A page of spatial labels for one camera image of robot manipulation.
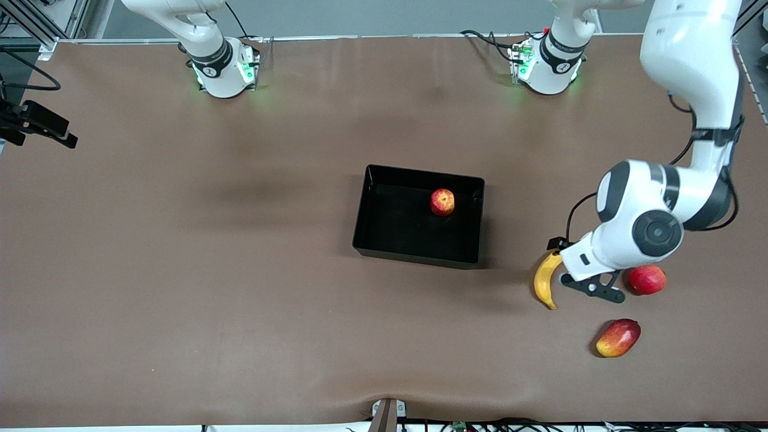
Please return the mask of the yellow banana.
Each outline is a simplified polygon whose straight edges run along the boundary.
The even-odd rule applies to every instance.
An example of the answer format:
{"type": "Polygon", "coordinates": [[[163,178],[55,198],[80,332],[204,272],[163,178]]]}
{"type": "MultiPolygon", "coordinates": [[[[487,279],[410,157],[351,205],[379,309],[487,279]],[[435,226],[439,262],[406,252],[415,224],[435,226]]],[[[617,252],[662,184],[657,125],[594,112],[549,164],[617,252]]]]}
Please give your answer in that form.
{"type": "Polygon", "coordinates": [[[557,305],[551,292],[551,282],[557,268],[562,264],[560,251],[550,251],[542,260],[534,276],[534,293],[538,300],[549,310],[554,311],[557,305]]]}

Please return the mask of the red yellow apple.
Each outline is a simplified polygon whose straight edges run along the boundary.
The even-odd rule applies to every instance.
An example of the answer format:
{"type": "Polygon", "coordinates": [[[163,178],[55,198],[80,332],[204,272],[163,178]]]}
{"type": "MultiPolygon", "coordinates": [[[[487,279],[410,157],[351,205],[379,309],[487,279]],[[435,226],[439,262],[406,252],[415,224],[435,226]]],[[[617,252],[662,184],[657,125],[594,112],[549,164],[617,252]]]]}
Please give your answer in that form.
{"type": "Polygon", "coordinates": [[[455,206],[455,195],[448,189],[436,189],[430,196],[431,213],[440,218],[450,216],[454,212],[455,206]]]}

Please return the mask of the black rectangular plastic box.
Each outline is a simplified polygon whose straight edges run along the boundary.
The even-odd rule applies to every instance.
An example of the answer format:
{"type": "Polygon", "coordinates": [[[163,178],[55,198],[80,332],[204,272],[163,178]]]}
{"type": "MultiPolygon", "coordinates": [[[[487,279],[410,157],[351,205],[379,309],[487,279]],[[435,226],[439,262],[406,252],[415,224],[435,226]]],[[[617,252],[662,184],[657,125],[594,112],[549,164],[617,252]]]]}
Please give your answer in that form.
{"type": "Polygon", "coordinates": [[[369,164],[365,169],[353,235],[362,256],[438,267],[482,264],[485,181],[475,176],[369,164]],[[431,195],[455,196],[447,216],[431,210],[431,195]]]}

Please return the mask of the red round fruit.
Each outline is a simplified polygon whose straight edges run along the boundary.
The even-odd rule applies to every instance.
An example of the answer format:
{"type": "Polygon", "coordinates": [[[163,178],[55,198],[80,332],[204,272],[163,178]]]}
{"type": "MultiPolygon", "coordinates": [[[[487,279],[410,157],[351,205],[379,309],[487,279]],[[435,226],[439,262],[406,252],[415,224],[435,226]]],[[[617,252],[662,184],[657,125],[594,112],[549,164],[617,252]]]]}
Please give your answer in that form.
{"type": "Polygon", "coordinates": [[[637,295],[652,295],[661,292],[667,285],[666,273],[656,265],[633,268],[626,279],[637,295]]]}

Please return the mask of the red yellow mango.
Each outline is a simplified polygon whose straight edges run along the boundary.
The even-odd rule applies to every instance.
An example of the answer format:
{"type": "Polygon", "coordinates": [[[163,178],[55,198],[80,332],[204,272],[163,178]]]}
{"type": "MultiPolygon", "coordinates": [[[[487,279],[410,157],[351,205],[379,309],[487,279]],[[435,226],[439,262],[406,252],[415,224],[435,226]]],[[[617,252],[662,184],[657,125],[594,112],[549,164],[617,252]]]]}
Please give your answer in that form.
{"type": "Polygon", "coordinates": [[[635,320],[622,318],[612,322],[598,338],[595,348],[604,358],[618,358],[628,353],[641,336],[635,320]]]}

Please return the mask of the brown table cover mat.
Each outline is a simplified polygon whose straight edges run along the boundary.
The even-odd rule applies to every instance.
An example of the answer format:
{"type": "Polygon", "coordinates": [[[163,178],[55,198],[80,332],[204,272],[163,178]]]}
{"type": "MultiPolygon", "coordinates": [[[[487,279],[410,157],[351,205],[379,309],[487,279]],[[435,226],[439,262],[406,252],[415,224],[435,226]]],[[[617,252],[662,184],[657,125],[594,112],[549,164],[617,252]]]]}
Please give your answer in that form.
{"type": "Polygon", "coordinates": [[[0,427],[357,421],[768,421],[768,128],[750,91],[741,209],[688,233],[669,284],[612,304],[530,292],[573,204],[691,120],[641,39],[592,39],[562,95],[461,37],[277,41],[259,87],[198,91],[176,46],[61,44],[30,97],[79,145],[0,155],[0,427]],[[369,164],[486,182],[484,265],[362,257],[369,164]],[[641,326],[623,356],[595,343],[641,326]]]}

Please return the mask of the metal table edge bracket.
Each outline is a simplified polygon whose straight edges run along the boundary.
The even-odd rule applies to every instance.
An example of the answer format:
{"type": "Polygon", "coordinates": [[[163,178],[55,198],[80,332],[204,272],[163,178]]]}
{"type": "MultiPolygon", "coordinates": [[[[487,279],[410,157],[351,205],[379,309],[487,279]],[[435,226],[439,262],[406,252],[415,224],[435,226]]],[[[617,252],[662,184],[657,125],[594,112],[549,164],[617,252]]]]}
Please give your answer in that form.
{"type": "Polygon", "coordinates": [[[403,400],[384,398],[372,406],[372,421],[367,432],[407,432],[407,406],[403,400]]]}

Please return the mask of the aluminium frame profile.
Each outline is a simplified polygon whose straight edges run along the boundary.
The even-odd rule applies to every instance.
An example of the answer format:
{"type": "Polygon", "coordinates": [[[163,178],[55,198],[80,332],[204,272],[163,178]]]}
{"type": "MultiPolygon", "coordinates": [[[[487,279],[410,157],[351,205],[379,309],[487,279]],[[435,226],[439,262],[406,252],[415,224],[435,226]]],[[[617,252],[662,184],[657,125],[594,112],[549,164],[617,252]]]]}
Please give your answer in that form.
{"type": "Polygon", "coordinates": [[[94,0],[0,0],[0,47],[46,61],[61,41],[85,33],[94,0]]]}

